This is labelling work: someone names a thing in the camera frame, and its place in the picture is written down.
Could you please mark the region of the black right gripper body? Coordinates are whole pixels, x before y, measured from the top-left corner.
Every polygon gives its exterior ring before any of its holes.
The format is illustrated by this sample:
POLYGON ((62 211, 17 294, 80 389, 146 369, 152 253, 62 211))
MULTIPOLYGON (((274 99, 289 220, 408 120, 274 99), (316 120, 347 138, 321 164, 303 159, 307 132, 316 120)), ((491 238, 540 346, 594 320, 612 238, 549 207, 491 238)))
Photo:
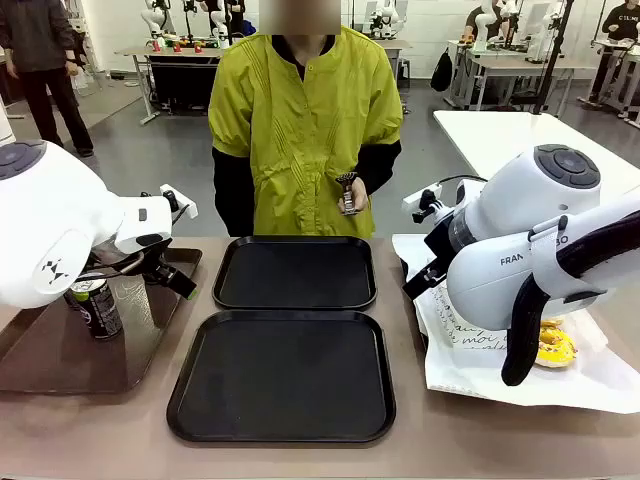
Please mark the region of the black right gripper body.
POLYGON ((449 265, 456 255, 456 251, 449 239, 450 223, 451 219, 443 219, 434 226, 424 239, 425 244, 435 255, 435 261, 439 265, 449 265))

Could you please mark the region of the person's left hand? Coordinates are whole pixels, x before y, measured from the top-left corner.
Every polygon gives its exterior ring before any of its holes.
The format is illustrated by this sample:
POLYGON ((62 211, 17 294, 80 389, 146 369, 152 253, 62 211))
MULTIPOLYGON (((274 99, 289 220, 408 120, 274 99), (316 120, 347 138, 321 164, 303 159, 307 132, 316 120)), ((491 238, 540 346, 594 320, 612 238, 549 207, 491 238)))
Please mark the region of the person's left hand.
POLYGON ((364 181, 356 177, 351 183, 352 211, 363 212, 369 207, 369 196, 364 181))

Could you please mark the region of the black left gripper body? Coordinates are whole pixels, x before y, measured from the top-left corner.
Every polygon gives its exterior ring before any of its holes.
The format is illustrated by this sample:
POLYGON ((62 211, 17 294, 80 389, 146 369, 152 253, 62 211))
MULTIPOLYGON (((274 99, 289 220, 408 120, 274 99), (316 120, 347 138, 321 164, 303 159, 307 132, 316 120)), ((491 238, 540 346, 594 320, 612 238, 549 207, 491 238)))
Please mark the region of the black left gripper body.
POLYGON ((162 256, 149 256, 142 262, 142 277, 146 283, 151 285, 168 287, 175 272, 175 267, 166 263, 162 256))

